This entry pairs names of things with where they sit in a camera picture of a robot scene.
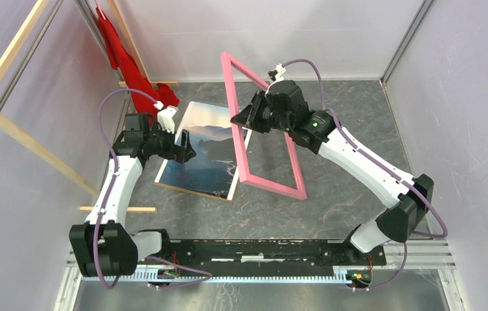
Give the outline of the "landscape photo print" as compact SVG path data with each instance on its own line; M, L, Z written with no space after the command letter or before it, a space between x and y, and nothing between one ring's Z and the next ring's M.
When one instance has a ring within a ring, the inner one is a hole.
M229 109L191 101L178 131L189 131L196 156L186 163L164 160L156 185L231 202L238 183Z

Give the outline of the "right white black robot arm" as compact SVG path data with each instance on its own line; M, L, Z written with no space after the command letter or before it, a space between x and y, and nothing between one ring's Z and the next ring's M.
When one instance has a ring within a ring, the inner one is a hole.
M275 82L254 94L231 117L231 123L257 133L280 130L298 146L309 149L350 173L385 206L374 219L359 225L345 239L343 256L360 264L375 247L404 243L429 211L434 182L390 165L365 147L327 110L310 109L301 88L292 80Z

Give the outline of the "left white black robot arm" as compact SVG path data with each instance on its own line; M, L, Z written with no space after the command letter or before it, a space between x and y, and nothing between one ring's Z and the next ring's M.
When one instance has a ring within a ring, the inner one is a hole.
M69 241L81 274L85 277L121 277L135 272L148 256L157 264L172 257L172 246L163 229L147 229L131 235L125 228L135 184L152 156L186 163L196 156L189 132L175 130L176 109L157 115L125 116L125 129L108 142L109 163L99 198L83 224L73 225Z

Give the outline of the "pink wooden picture frame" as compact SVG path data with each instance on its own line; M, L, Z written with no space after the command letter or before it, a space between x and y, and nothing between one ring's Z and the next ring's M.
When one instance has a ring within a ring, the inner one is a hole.
M239 73L243 74L249 81L256 84L256 86L258 86L261 90L267 90L269 83L248 69L242 62L237 60L228 52L223 52L220 55L220 61L224 77L229 115L234 117L240 111L233 72L234 70L237 70ZM250 171L250 160L248 158L248 145L250 144L253 132L248 130L247 134L244 135L244 128L236 124L231 125L231 131L233 134L233 143L237 160L238 180L242 184L257 187L258 189L267 190L297 200L305 200L308 198L305 180L301 172L301 166L299 164L299 159L296 152L296 146L287 133L285 134L285 144L290 158L290 166L294 181L296 183L294 188L252 174Z

